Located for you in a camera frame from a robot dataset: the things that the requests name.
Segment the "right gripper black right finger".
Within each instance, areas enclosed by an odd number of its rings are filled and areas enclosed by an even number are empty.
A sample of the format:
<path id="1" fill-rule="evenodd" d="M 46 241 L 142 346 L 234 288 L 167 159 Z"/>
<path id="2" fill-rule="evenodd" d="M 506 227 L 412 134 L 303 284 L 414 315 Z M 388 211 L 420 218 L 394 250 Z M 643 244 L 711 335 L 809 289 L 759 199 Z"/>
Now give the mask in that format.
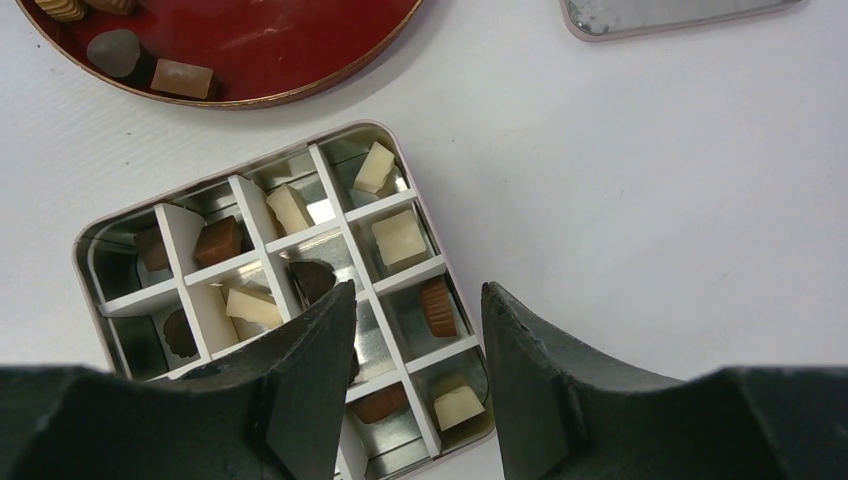
<path id="1" fill-rule="evenodd" d="M 843 479 L 847 371 L 730 366 L 682 381 L 481 291 L 490 396 L 508 479 Z"/>

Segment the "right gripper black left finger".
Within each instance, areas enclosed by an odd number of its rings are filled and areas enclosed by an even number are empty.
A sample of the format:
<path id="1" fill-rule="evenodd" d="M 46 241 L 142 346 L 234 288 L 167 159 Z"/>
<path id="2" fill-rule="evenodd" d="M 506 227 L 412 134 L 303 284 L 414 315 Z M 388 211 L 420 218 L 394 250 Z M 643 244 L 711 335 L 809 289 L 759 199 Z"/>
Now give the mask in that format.
<path id="1" fill-rule="evenodd" d="M 330 479 L 355 288 L 175 380 L 82 366 L 1 371 L 5 479 Z"/>

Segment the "white bar chocolate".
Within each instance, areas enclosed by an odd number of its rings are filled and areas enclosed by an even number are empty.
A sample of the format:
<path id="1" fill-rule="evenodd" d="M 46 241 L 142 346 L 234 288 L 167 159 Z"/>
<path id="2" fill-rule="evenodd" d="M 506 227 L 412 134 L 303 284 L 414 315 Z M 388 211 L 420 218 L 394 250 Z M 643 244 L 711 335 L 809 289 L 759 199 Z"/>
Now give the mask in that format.
<path id="1" fill-rule="evenodd" d="M 263 292 L 242 287 L 231 288 L 226 300 L 226 314 L 268 329 L 283 324 L 274 299 Z"/>

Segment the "dark fluted chocolate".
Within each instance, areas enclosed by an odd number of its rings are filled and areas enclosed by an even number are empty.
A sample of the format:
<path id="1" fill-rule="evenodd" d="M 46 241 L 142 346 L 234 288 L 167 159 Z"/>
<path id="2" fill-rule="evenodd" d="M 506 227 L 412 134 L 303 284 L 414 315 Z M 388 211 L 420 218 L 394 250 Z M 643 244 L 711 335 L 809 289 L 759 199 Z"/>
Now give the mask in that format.
<path id="1" fill-rule="evenodd" d="M 190 358 L 198 353 L 187 315 L 183 309 L 172 312 L 163 324 L 163 334 L 172 354 Z"/>

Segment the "dark leaf chocolate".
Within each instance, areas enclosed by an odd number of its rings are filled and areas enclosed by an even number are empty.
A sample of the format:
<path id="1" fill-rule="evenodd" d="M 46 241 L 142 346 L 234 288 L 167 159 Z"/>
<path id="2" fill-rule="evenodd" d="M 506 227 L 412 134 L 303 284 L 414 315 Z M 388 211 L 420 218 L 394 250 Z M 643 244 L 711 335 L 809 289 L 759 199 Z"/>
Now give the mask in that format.
<path id="1" fill-rule="evenodd" d="M 324 261 L 292 261 L 288 269 L 305 307 L 319 301 L 337 282 L 333 267 Z"/>

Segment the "pink tin box with dividers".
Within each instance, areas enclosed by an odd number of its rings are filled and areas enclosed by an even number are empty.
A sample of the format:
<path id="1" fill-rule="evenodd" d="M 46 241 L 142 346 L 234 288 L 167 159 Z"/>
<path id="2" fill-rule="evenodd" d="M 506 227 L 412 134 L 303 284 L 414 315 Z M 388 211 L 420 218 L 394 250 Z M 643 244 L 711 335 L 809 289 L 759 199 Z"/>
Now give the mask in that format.
<path id="1" fill-rule="evenodd" d="M 375 141 L 395 154 L 395 164 L 384 188 L 371 194 L 353 183 Z M 313 227 L 285 233 L 266 203 L 283 184 L 302 195 Z M 427 252 L 389 268 L 371 226 L 407 209 L 416 215 Z M 193 251 L 201 229 L 227 216 L 241 225 L 242 253 L 199 268 Z M 135 246 L 134 236 L 152 227 L 161 230 L 169 269 L 147 271 Z M 302 313 L 307 307 L 288 269 L 302 260 L 329 263 L 337 282 L 355 287 L 358 373 L 347 389 L 336 478 L 403 478 L 493 436 L 482 335 L 398 138 L 379 122 L 337 127 L 114 212 L 85 226 L 72 247 L 110 369 L 142 381 L 176 379 L 266 334 L 265 327 L 226 314 L 231 288 L 270 295 L 284 320 Z M 433 336 L 420 305 L 421 284 L 439 276 L 450 291 L 455 337 Z M 190 358 L 172 354 L 163 334 L 178 309 L 198 348 Z M 398 382 L 408 405 L 388 418 L 363 424 L 349 409 Z M 485 411 L 441 432 L 433 403 L 463 385 Z"/>

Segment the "brown ridged cup chocolate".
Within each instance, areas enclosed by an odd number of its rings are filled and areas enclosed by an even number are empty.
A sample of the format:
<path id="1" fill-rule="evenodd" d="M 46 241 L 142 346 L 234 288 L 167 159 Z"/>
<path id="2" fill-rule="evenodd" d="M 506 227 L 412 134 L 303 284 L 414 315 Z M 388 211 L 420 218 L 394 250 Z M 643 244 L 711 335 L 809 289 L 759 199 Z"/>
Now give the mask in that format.
<path id="1" fill-rule="evenodd" d="M 419 301 L 433 336 L 447 338 L 457 335 L 450 291 L 441 276 L 421 284 Z"/>

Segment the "caramel block chocolate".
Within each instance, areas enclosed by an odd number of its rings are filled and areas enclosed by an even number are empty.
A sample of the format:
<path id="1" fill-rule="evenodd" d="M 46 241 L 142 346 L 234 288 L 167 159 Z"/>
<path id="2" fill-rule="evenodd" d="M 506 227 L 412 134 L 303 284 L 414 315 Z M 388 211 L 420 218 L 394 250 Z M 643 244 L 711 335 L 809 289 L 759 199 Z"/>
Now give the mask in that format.
<path id="1" fill-rule="evenodd" d="M 208 268 L 242 253 L 243 231 L 235 216 L 204 226 L 198 236 L 193 258 L 199 268 Z"/>

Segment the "brown block chocolate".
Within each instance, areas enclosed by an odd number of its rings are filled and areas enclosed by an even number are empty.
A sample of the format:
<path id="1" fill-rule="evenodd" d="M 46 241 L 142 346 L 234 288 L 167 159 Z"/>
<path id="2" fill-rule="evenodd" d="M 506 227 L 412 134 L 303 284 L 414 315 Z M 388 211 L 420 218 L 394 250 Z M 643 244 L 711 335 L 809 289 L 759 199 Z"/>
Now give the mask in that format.
<path id="1" fill-rule="evenodd" d="M 152 227 L 133 238 L 140 258 L 149 272 L 169 269 L 169 259 L 159 227 Z"/>

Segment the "red round plate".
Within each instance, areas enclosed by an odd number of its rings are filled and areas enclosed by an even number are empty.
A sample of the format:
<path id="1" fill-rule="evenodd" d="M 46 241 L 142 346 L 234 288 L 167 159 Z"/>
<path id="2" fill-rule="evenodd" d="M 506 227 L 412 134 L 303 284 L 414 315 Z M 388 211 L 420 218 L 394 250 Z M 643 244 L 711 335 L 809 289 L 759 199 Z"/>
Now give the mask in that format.
<path id="1" fill-rule="evenodd" d="M 139 1 L 128 15 L 87 7 L 68 22 L 35 1 L 16 7 L 71 63 L 101 82 L 150 100 L 199 108 L 251 109 L 291 103 L 349 79 L 373 62 L 421 9 L 419 1 Z M 98 35 L 126 29 L 155 60 L 213 72 L 208 99 L 119 80 L 86 55 Z"/>

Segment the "silver tin lid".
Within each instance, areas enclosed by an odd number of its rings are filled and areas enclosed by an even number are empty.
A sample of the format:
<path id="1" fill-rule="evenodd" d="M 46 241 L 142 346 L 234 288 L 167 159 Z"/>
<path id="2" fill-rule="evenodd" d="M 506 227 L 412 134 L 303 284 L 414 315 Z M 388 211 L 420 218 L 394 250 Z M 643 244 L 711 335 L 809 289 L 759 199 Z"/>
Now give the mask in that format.
<path id="1" fill-rule="evenodd" d="M 799 0 L 563 0 L 566 26 L 587 42 L 676 30 L 777 12 Z"/>

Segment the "brown chocolate piece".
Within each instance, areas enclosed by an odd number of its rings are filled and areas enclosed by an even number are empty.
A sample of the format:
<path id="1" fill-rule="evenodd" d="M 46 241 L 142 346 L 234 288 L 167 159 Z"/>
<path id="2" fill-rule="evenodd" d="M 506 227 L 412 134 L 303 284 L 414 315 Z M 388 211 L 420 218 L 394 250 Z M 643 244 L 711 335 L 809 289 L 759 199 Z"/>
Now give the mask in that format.
<path id="1" fill-rule="evenodd" d="M 198 65 L 159 59 L 150 87 L 159 92 L 205 100 L 215 90 L 214 71 Z"/>

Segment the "grey teardrop chocolate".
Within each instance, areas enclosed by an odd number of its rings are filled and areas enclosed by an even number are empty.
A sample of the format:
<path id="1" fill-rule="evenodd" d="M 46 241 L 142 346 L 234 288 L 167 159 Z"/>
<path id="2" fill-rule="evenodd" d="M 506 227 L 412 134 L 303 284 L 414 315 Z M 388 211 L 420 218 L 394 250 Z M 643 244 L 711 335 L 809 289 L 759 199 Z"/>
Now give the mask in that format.
<path id="1" fill-rule="evenodd" d="M 128 29 L 101 33 L 87 45 L 87 59 L 113 78 L 125 78 L 137 69 L 144 55 L 138 36 Z"/>

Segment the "yellow ridged chocolate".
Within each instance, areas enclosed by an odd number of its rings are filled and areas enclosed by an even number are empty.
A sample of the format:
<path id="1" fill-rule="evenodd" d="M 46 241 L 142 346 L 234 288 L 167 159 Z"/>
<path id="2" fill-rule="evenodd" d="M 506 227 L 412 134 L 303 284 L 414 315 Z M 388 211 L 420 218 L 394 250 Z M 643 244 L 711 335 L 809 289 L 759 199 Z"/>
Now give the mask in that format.
<path id="1" fill-rule="evenodd" d="M 87 5 L 81 0 L 35 0 L 36 6 L 59 22 L 79 21 L 85 17 Z"/>

